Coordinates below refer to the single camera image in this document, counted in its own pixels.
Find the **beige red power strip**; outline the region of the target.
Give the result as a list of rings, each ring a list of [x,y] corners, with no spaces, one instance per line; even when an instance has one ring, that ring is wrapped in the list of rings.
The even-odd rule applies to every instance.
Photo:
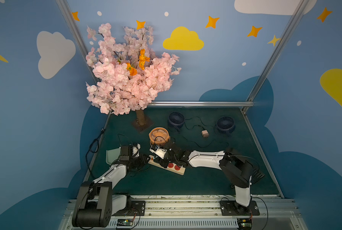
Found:
[[[160,163],[162,161],[162,159],[158,156],[153,156],[153,155],[149,155],[150,160],[148,161],[148,164],[156,166],[158,168],[167,170],[169,172],[172,173],[176,173],[178,175],[184,175],[186,168],[181,166],[179,167],[178,165],[176,165],[175,163],[168,163],[168,166],[165,168],[163,167]]]

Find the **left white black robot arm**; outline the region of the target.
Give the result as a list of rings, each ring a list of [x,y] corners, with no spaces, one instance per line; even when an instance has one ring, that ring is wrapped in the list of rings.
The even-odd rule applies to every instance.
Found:
[[[145,214],[145,202],[133,201],[130,195],[113,193],[114,187],[132,169],[141,169],[150,157],[139,153],[140,144],[119,148],[120,154],[102,176],[82,183],[72,215],[73,227],[83,230],[105,228],[113,215],[134,216],[130,220],[120,220],[118,226],[137,226],[136,217]]]

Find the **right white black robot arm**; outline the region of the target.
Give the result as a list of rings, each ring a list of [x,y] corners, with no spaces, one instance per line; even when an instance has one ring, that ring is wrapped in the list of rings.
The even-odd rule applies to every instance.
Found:
[[[163,168],[173,163],[181,167],[221,170],[235,187],[235,207],[238,209],[249,207],[252,201],[250,186],[255,175],[261,172],[259,163],[255,159],[239,155],[235,149],[217,152],[182,150],[171,141],[164,146],[153,144],[150,151],[156,155],[157,162]]]

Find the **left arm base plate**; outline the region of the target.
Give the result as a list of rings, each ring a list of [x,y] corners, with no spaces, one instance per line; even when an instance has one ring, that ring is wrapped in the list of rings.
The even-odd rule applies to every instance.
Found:
[[[123,209],[113,214],[113,216],[144,216],[146,201],[132,200],[130,204]]]

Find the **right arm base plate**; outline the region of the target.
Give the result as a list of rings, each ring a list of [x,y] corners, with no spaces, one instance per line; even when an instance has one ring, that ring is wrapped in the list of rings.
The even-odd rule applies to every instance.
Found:
[[[231,200],[221,200],[220,209],[223,216],[259,216],[260,211],[255,201],[245,207]]]

